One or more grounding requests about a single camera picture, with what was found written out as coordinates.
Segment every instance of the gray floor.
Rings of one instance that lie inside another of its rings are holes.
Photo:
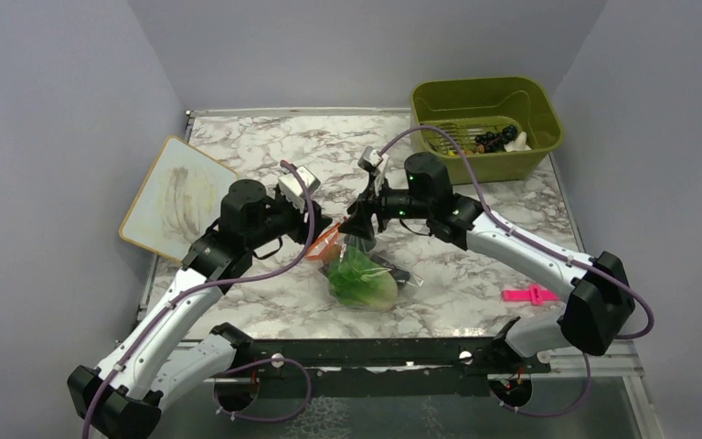
[[[526,407],[557,410],[574,401],[582,379],[540,380]],[[188,393],[169,410],[155,439],[235,437],[300,439],[398,438],[639,438],[631,404],[621,378],[594,379],[590,397],[577,411],[555,419],[529,419],[507,412],[491,398],[457,396],[314,400],[293,421],[261,424],[231,422],[215,415],[211,384]],[[247,412],[275,416],[293,410],[298,401],[255,402]]]

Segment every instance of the wire rack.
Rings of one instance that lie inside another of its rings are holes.
[[[451,135],[453,140],[464,150],[466,154],[479,154],[483,152],[483,148],[478,145],[474,138],[478,134],[486,134],[488,132],[500,134],[502,129],[511,123],[499,124],[472,124],[472,123],[437,123],[436,126],[444,132]],[[434,132],[424,132],[424,139],[436,153],[453,155],[453,146],[447,139]]]

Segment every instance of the white marble surface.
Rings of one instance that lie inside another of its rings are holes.
[[[336,219],[364,187],[366,174],[356,160],[366,146],[383,146],[409,127],[405,113],[326,116],[295,113],[283,117],[197,118],[190,144],[270,188],[282,158],[308,166],[321,180],[316,193],[324,213]],[[412,153],[409,139],[394,147],[388,179],[405,187],[402,164]],[[526,181],[483,184],[493,209],[518,226],[573,250],[577,245],[549,160]],[[472,196],[471,187],[457,191]],[[414,230],[424,230],[411,221]],[[508,304],[501,291],[525,288],[532,281],[479,254],[463,252],[435,238],[416,236],[392,221],[378,240],[403,267],[424,278],[417,290],[404,290],[388,312],[343,307],[326,292],[326,280],[310,262],[281,277],[234,286],[192,327],[187,339],[204,337],[215,325],[230,322],[258,338],[313,337],[459,337],[493,335],[513,316],[532,316],[553,304]],[[247,275],[286,264],[299,251],[288,240],[268,261],[255,261]],[[177,265],[158,261],[150,303],[170,284]]]

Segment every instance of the gray wall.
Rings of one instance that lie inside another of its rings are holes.
[[[657,313],[637,346],[666,437],[702,437],[702,2],[611,0],[555,104],[582,237]]]
[[[0,1],[0,437],[79,437],[65,381],[133,322],[117,228],[182,111],[124,0]]]
[[[425,80],[555,90],[606,0],[129,0],[193,110],[408,106]]]

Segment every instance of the white bolt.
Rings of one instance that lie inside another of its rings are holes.
[[[549,364],[550,363],[550,352],[547,352],[546,350],[538,352],[537,359],[542,364]]]
[[[466,365],[472,364],[472,353],[468,350],[462,351],[462,353],[459,354],[459,360]]]
[[[275,353],[275,354],[273,354],[273,356],[271,358],[272,359],[283,359],[283,355],[281,355],[279,353]],[[283,366],[283,361],[273,361],[271,364],[274,368],[278,369],[281,366]]]

